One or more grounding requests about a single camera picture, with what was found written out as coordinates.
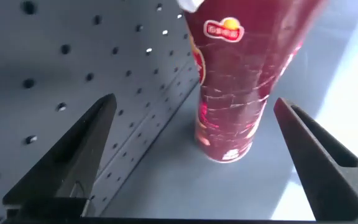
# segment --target gray pegboard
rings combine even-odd
[[[9,189],[97,99],[114,93],[94,186],[103,210],[197,82],[180,14],[169,0],[0,0],[0,221]],[[25,144],[29,136],[37,140]]]

